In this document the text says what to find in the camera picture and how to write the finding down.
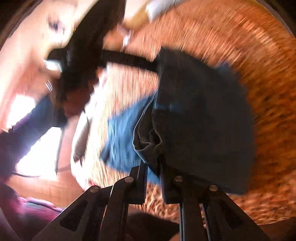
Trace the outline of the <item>dark blue sleeve forearm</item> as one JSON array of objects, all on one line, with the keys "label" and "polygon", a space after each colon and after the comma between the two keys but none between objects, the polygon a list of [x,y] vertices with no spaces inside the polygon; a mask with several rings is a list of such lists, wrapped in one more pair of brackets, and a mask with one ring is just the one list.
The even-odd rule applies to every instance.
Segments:
[{"label": "dark blue sleeve forearm", "polygon": [[7,179],[13,174],[20,159],[50,128],[64,128],[67,122],[63,109],[55,107],[48,95],[43,97],[8,132],[1,133],[1,178]]}]

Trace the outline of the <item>person's left hand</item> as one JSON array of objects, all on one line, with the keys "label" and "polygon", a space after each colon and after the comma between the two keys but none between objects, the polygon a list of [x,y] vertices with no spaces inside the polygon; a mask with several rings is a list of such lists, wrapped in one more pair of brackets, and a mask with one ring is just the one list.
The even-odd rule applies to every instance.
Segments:
[{"label": "person's left hand", "polygon": [[49,97],[54,106],[53,113],[55,116],[62,113],[66,118],[72,118],[84,111],[85,105],[90,100],[94,86],[99,82],[99,78],[95,76],[95,78],[88,80],[86,85],[67,91],[64,100],[60,102],[57,101],[58,82],[58,78],[54,76],[49,77],[49,83],[52,85]]}]

